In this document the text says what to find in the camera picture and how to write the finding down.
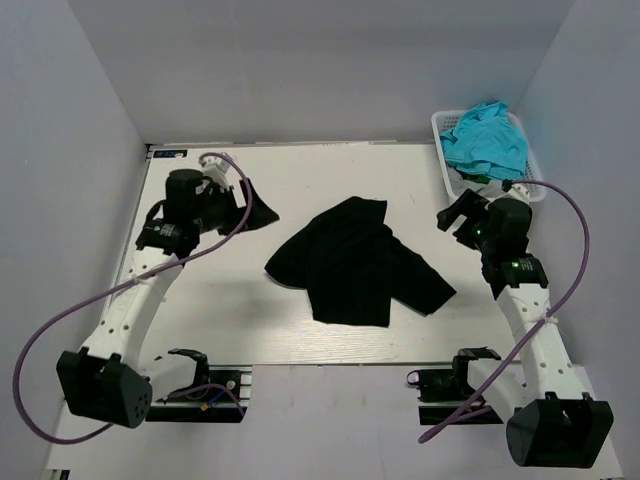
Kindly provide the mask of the black t-shirt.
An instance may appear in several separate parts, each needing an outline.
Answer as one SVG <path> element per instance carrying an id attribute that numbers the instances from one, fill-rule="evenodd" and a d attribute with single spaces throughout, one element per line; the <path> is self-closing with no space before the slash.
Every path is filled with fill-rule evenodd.
<path id="1" fill-rule="evenodd" d="M 317 215 L 276 250 L 265 271 L 307 292 L 325 324 L 390 325 L 391 301 L 427 316 L 456 290 L 385 224 L 387 202 L 350 197 Z"/>

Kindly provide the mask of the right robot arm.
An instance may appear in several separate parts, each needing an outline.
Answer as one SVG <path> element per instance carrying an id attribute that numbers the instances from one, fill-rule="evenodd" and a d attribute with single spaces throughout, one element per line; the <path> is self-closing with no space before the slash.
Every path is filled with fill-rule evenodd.
<path id="1" fill-rule="evenodd" d="M 596 400 L 564 346 L 542 263 L 528 250 L 533 219 L 526 188 L 508 185 L 490 200 L 466 190 L 437 215 L 462 245 L 479 252 L 482 276 L 508 321 L 515 346 L 501 358 L 489 348 L 462 349 L 452 361 L 453 390 L 467 400 L 421 437 L 475 413 L 483 400 L 506 425 L 512 460 L 521 467 L 591 468 L 613 425 L 608 402 Z"/>

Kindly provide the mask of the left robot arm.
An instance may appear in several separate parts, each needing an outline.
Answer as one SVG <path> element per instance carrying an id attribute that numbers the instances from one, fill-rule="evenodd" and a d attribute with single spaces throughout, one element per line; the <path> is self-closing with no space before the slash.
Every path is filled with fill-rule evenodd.
<path id="1" fill-rule="evenodd" d="M 148 211 L 135 242 L 129 288 L 114 295 L 104 318 L 77 352 L 61 354 L 56 371 L 71 413 L 135 428 L 155 401 L 199 399 L 211 387 L 206 354 L 174 348 L 143 364 L 140 352 L 171 284 L 204 233 L 229 237 L 278 221 L 249 180 L 240 184 L 245 206 L 217 167 L 169 173 L 165 197 Z"/>

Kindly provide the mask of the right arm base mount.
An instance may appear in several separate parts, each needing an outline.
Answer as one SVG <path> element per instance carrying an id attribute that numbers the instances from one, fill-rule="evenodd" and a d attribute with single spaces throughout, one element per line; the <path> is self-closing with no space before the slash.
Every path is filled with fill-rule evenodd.
<path id="1" fill-rule="evenodd" d="M 410 371 L 406 383 L 417 389 L 419 421 L 422 426 L 435 426 L 448 417 L 474 392 L 467 382 L 470 361 L 501 357 L 488 347 L 460 349 L 452 362 L 444 367 Z"/>

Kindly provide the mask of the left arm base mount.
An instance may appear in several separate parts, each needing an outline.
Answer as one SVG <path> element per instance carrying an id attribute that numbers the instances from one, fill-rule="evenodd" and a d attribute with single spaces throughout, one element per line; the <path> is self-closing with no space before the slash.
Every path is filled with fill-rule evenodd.
<path id="1" fill-rule="evenodd" d="M 212 365 L 197 350 L 172 349 L 139 373 L 152 387 L 148 422 L 238 424 L 249 406 L 252 368 Z"/>

